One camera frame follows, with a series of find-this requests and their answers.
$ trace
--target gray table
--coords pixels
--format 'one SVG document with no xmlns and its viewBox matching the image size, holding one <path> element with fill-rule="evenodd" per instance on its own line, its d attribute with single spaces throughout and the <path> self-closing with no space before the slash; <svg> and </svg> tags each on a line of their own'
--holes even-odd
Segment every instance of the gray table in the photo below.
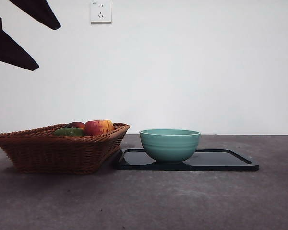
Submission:
<svg viewBox="0 0 288 230">
<path fill-rule="evenodd" d="M 122 148 L 140 147 L 126 135 Z M 0 149 L 0 230 L 288 230 L 288 136 L 201 136 L 255 172 L 20 174 Z"/>
</svg>

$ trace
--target electrical outlet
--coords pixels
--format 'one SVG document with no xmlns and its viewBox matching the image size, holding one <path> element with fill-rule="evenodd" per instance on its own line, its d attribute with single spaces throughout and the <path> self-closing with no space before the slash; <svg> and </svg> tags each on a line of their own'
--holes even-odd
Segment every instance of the electrical outlet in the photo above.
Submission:
<svg viewBox="0 0 288 230">
<path fill-rule="evenodd" d="M 93 0 L 91 3 L 91 23 L 111 22 L 111 0 Z"/>
</svg>

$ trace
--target bowl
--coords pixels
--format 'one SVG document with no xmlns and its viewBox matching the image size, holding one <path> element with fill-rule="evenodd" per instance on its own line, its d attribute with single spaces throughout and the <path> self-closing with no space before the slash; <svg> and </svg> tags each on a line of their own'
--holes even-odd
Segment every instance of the bowl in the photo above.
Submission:
<svg viewBox="0 0 288 230">
<path fill-rule="evenodd" d="M 157 163 L 181 163 L 194 154 L 200 132 L 148 129 L 140 131 L 140 138 L 145 152 Z"/>
</svg>

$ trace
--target bowl rim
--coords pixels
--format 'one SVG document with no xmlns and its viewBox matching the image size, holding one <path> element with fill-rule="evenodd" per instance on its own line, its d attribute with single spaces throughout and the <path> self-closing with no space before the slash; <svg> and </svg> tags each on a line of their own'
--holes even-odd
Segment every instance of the bowl rim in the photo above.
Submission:
<svg viewBox="0 0 288 230">
<path fill-rule="evenodd" d="M 151 131 L 151 130 L 173 130 L 173 131 L 189 131 L 189 132 L 195 132 L 193 134 L 153 134 L 153 133 L 146 133 L 146 131 Z M 147 135 L 152 135 L 152 136 L 197 136 L 200 135 L 201 132 L 199 131 L 194 131 L 194 130 L 187 130 L 187 129 L 173 129 L 173 128 L 152 128 L 152 129 L 145 129 L 140 131 L 140 134 L 147 134 Z"/>
</svg>

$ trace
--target fruit basket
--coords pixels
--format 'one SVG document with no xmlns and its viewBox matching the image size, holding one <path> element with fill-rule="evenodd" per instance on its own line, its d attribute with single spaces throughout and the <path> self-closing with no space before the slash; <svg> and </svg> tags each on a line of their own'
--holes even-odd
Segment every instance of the fruit basket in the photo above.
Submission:
<svg viewBox="0 0 288 230">
<path fill-rule="evenodd" d="M 112 154 L 130 128 L 114 123 L 114 130 L 97 136 L 69 137 L 52 133 L 66 124 L 0 134 L 0 147 L 22 173 L 90 174 Z"/>
</svg>

